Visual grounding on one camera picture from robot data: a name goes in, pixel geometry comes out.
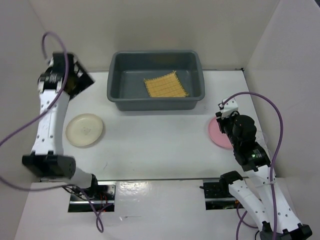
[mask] white panel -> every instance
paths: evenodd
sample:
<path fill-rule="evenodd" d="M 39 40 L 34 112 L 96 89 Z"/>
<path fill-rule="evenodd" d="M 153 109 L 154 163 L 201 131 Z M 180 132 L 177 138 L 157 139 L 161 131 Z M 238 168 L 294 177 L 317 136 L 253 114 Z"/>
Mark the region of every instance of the white panel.
<path fill-rule="evenodd" d="M 28 1 L 0 0 L 0 139 L 39 114 L 43 32 Z M 26 129 L 0 148 L 0 174 L 24 187 L 34 178 L 22 166 L 22 155 L 30 153 L 36 128 Z M 1 239 L 14 239 L 27 196 L 0 183 Z"/>
<path fill-rule="evenodd" d="M 104 134 L 90 147 L 71 145 L 63 134 L 64 154 L 99 180 L 213 178 L 233 170 L 244 175 L 232 150 L 215 145 L 208 124 L 218 104 L 248 91 L 242 71 L 204 71 L 205 98 L 193 110 L 120 112 L 107 99 L 107 72 L 70 101 L 64 129 L 77 115 L 91 113 L 104 123 Z M 236 98 L 239 111 L 260 124 L 249 95 Z"/>
<path fill-rule="evenodd" d="M 282 0 L 245 68 L 251 91 L 278 105 L 284 137 L 277 173 L 286 177 L 298 217 L 310 224 L 320 239 L 319 117 L 320 117 L 320 8 L 314 0 Z M 274 152 L 279 121 L 274 110 L 253 99 L 262 129 Z"/>
<path fill-rule="evenodd" d="M 278 179 L 286 194 L 284 179 Z M 56 183 L 34 183 L 33 188 Z M 101 214 L 98 232 L 92 212 L 68 213 L 63 189 L 30 193 L 15 240 L 233 240 L 239 222 L 235 209 L 206 210 L 202 180 L 117 182 L 114 212 Z M 285 196 L 291 207 L 290 196 Z M 245 217 L 254 225 L 252 218 Z M 254 239 L 256 229 L 240 227 L 239 239 Z"/>
<path fill-rule="evenodd" d="M 279 0 L 30 0 L 93 71 L 120 50 L 192 49 L 204 69 L 245 67 Z"/>

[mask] pink plate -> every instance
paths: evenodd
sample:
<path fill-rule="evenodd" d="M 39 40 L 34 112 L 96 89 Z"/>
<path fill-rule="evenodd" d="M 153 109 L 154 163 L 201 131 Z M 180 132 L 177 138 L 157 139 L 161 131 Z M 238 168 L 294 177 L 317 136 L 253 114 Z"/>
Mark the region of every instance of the pink plate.
<path fill-rule="evenodd" d="M 221 133 L 219 129 L 219 125 L 217 123 L 217 119 L 213 118 L 208 126 L 209 136 L 211 140 L 217 144 L 218 146 L 225 148 L 225 149 L 233 149 L 229 138 L 226 134 Z"/>

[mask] white wall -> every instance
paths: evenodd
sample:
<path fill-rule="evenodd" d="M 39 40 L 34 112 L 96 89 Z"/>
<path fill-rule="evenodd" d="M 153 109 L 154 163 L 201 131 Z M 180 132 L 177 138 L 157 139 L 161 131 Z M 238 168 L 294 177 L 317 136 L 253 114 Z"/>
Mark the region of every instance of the white wall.
<path fill-rule="evenodd" d="M 0 1 L 0 139 L 38 114 L 37 79 L 45 70 L 40 48 L 43 32 L 27 1 Z M 0 148 L 0 174 L 20 186 L 29 187 L 33 180 L 21 160 L 30 153 L 35 128 Z M 0 183 L 1 239 L 14 239 L 27 196 Z"/>
<path fill-rule="evenodd" d="M 279 0 L 30 0 L 91 71 L 121 50 L 193 49 L 204 69 L 243 68 Z"/>
<path fill-rule="evenodd" d="M 286 177 L 300 219 L 319 231 L 320 8 L 314 0 L 281 0 L 255 49 L 245 77 L 249 89 L 271 98 L 284 120 L 277 172 Z M 274 152 L 279 120 L 254 99 Z"/>

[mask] beige plate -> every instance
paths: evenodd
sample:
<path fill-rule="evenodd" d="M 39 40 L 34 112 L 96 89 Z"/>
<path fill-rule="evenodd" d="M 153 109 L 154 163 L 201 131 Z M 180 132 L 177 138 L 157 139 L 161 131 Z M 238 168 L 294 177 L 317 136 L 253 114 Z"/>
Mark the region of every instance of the beige plate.
<path fill-rule="evenodd" d="M 93 144 L 102 134 L 104 124 L 100 117 L 85 113 L 72 119 L 65 129 L 68 141 L 76 147 Z"/>

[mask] white tabletop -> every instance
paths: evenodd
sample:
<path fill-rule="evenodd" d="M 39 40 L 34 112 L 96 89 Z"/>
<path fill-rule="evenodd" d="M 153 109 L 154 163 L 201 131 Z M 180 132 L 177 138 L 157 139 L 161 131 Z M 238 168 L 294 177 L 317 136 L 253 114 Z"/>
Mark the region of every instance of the white tabletop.
<path fill-rule="evenodd" d="M 102 118 L 105 132 L 93 146 L 72 146 L 63 135 L 64 154 L 98 180 L 218 178 L 237 170 L 233 152 L 216 146 L 208 124 L 222 99 L 248 91 L 242 71 L 204 71 L 205 98 L 193 110 L 121 112 L 107 99 L 107 72 L 92 73 L 95 83 L 73 99 L 64 121 L 77 115 Z M 249 95 L 237 97 L 239 111 L 261 129 Z"/>

